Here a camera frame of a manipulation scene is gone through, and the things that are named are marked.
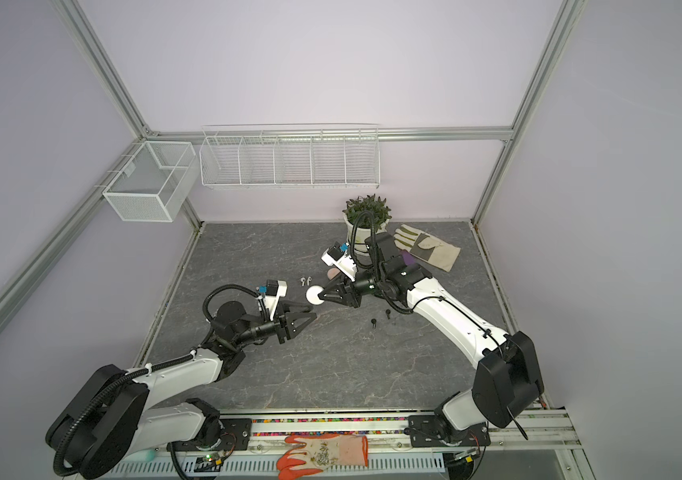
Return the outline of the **white earbud charging case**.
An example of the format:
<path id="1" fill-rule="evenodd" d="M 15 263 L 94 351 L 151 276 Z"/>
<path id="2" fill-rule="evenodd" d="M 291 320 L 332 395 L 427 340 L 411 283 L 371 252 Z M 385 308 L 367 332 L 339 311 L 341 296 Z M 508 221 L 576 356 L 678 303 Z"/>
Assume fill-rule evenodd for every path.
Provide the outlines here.
<path id="1" fill-rule="evenodd" d="M 306 300 L 312 305 L 321 305 L 324 300 L 320 297 L 324 288 L 320 285 L 312 285 L 306 290 Z"/>

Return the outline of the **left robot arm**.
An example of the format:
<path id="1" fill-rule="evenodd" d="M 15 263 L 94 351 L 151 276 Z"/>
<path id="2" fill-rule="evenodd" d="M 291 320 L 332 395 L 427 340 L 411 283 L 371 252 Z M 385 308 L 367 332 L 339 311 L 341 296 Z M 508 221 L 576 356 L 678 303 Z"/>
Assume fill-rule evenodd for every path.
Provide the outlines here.
<path id="1" fill-rule="evenodd" d="M 220 286 L 203 300 L 209 330 L 188 353 L 140 368 L 97 369 L 45 435 L 54 451 L 53 472 L 96 479 L 124 457 L 157 446 L 236 449 L 238 437 L 226 431 L 216 407 L 200 398 L 170 407 L 163 403 L 231 375 L 246 346 L 270 337 L 292 340 L 316 319 L 318 299 L 295 302 L 286 293 L 286 282 L 275 280 L 255 289 Z"/>

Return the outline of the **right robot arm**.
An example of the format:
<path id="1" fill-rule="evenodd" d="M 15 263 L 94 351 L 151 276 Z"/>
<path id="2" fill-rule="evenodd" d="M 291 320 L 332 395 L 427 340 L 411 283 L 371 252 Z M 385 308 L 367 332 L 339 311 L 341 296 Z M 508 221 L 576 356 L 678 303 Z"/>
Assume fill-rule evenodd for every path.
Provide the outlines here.
<path id="1" fill-rule="evenodd" d="M 354 236 L 329 247 L 322 260 L 336 272 L 326 285 L 309 287 L 306 297 L 314 305 L 358 308 L 364 296 L 374 295 L 401 314 L 428 320 L 468 359 L 475 370 L 472 387 L 442 402 L 422 436 L 457 445 L 486 425 L 515 423 L 542 397 L 545 385 L 533 340 L 484 320 L 429 271 L 440 241 L 402 225 L 394 233 L 372 233 L 364 244 L 365 257 L 359 257 Z"/>

